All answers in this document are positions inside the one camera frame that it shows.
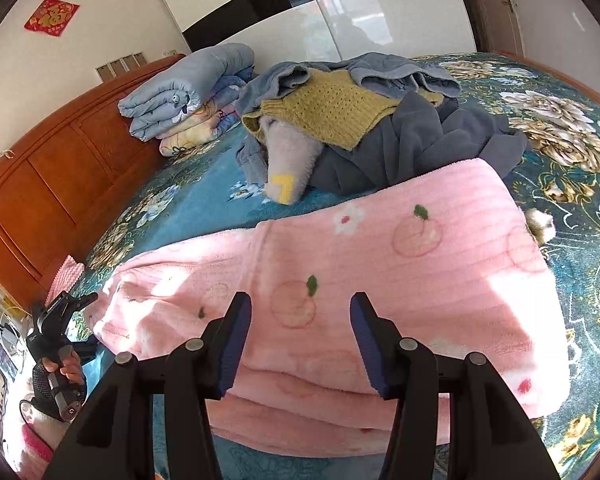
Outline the person left hand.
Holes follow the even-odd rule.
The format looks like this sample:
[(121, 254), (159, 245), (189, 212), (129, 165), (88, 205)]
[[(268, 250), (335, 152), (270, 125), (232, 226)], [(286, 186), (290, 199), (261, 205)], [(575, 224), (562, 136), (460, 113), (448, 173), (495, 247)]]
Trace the person left hand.
[(69, 382), (73, 382), (76, 385), (84, 386), (85, 379), (82, 373), (81, 359), (79, 355), (72, 350), (65, 359), (62, 360), (62, 365), (59, 366), (53, 360), (43, 358), (41, 361), (43, 367), (46, 369), (47, 373), (59, 373), (65, 378), (68, 379)]

